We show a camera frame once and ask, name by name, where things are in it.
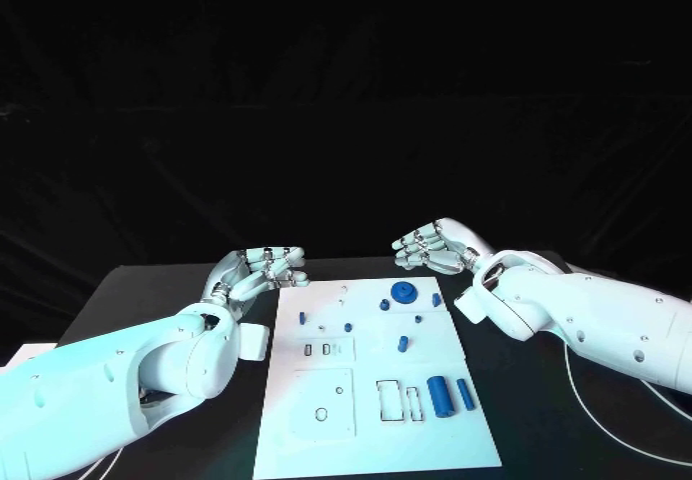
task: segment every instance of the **white board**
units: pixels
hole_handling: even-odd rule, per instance
[[[399,280],[418,290],[409,305],[391,298]],[[454,323],[444,302],[432,307],[432,293],[440,293],[432,277],[313,282],[281,290],[255,480],[502,465]],[[388,311],[379,308],[385,298]],[[409,339],[404,353],[401,336]],[[445,377],[456,407],[448,418],[435,417],[428,392],[427,379],[437,375]],[[458,378],[474,397],[471,411]],[[382,380],[398,382],[404,421],[381,420]],[[386,408],[396,409],[391,385]],[[415,422],[411,387],[424,418]]]

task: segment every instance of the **blue cylinder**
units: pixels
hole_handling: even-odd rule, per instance
[[[408,337],[399,338],[399,352],[404,353],[408,348]]]
[[[418,290],[414,285],[408,282],[396,282],[392,285],[392,298],[399,303],[414,303],[418,298]]]
[[[451,403],[444,377],[428,378],[428,390],[430,397],[432,398],[432,407],[435,408],[435,417],[451,417],[454,415],[454,405]]]
[[[473,404],[471,392],[469,391],[469,386],[466,385],[466,380],[460,378],[457,380],[458,391],[461,392],[461,398],[464,400],[464,407],[467,410],[473,410],[476,405]]]

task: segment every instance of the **black curtain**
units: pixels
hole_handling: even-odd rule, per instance
[[[3,343],[59,338],[118,265],[389,255],[443,216],[691,296],[672,40],[477,35],[444,12],[42,8],[0,10]]]

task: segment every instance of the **robotic arm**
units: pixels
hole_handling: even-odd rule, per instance
[[[692,394],[692,305],[630,283],[591,274],[532,252],[494,252],[444,218],[392,244],[396,265],[444,274],[473,273],[454,300],[469,320],[490,318],[526,341],[548,331],[574,352],[650,383]]]
[[[56,348],[0,376],[0,480],[84,468],[223,390],[268,328],[238,324],[255,296],[306,286],[303,249],[231,252],[202,300],[161,320]]]

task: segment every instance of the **black table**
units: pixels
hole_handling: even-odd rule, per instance
[[[174,314],[199,300],[212,266],[117,268],[61,344]],[[422,268],[407,272],[381,257],[308,260],[304,270],[311,280],[432,275]],[[522,343],[489,320],[473,325],[451,304],[470,274],[435,276],[503,467],[372,478],[692,478],[691,468],[631,452],[593,424],[571,391],[558,338],[541,333]],[[264,293],[244,320],[274,327],[277,301],[277,291]],[[692,422],[662,405],[637,380],[571,357],[584,401],[613,433],[644,450],[692,461]],[[125,447],[110,480],[252,478],[268,365],[268,360],[239,363],[223,393]]]

